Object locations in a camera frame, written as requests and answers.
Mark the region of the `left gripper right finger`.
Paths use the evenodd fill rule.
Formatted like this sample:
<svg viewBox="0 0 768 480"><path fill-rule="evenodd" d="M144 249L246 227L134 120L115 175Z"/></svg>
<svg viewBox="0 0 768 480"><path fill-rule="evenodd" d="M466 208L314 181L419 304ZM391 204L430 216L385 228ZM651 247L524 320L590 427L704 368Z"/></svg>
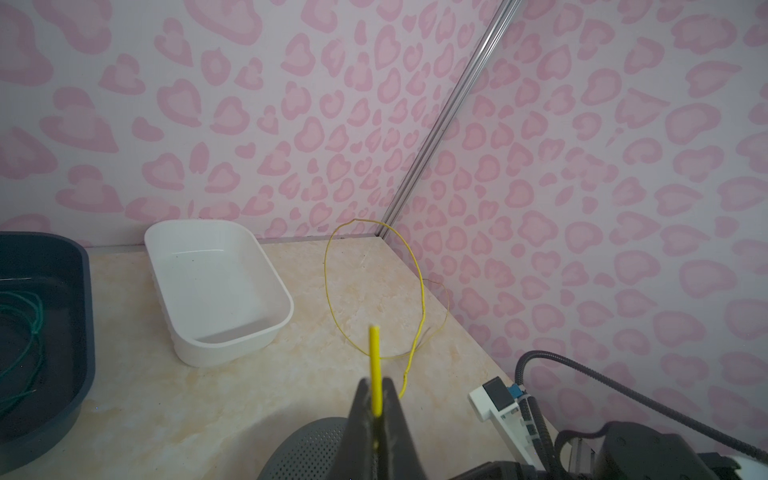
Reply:
<svg viewBox="0 0 768 480"><path fill-rule="evenodd" d="M391 378L382 381L382 414L379 417L379 478L426 480L398 392Z"/></svg>

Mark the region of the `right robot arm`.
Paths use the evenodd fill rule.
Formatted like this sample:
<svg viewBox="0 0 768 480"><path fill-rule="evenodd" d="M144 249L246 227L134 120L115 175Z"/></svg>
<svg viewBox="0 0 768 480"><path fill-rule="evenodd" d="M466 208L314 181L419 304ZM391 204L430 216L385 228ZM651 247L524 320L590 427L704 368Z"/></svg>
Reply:
<svg viewBox="0 0 768 480"><path fill-rule="evenodd" d="M460 479L765 479L767 466L757 460L717 452L696 453L677 434L662 434L632 422L610 422L586 434L565 430L555 447L574 439L602 438L602 447L586 473L568 472L556 462L546 470L511 461L487 462Z"/></svg>

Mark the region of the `white plastic tray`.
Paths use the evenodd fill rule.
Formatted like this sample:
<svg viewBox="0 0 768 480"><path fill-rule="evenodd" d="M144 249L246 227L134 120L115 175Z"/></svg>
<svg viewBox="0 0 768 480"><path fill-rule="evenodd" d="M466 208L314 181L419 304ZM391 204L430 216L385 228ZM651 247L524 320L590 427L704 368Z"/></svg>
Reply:
<svg viewBox="0 0 768 480"><path fill-rule="evenodd" d="M174 351L196 368L269 345L294 301L252 232L226 220L167 220L144 234Z"/></svg>

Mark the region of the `dark grey cable spool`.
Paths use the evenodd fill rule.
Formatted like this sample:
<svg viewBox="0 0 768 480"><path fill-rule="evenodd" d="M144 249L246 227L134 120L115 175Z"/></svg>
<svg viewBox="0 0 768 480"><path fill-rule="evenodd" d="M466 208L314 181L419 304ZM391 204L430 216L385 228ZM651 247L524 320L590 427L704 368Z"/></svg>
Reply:
<svg viewBox="0 0 768 480"><path fill-rule="evenodd" d="M310 422L284 440L268 459L258 480L324 480L341 443L347 419Z"/></svg>

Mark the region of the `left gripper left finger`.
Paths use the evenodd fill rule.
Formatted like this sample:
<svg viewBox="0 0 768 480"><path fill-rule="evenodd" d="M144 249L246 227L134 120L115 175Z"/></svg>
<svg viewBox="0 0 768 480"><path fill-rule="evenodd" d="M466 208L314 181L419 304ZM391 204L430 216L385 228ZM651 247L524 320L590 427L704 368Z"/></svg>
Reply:
<svg viewBox="0 0 768 480"><path fill-rule="evenodd" d="M358 384L341 443L342 479L373 478L374 433L371 382L364 378Z"/></svg>

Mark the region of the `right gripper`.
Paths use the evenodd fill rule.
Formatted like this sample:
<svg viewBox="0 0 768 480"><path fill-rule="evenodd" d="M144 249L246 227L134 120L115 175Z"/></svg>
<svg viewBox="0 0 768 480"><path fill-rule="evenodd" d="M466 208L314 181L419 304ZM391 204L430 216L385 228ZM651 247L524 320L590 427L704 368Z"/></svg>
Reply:
<svg viewBox="0 0 768 480"><path fill-rule="evenodd" d="M513 461L486 462L473 467L451 480L537 480L538 471L534 466Z"/></svg>

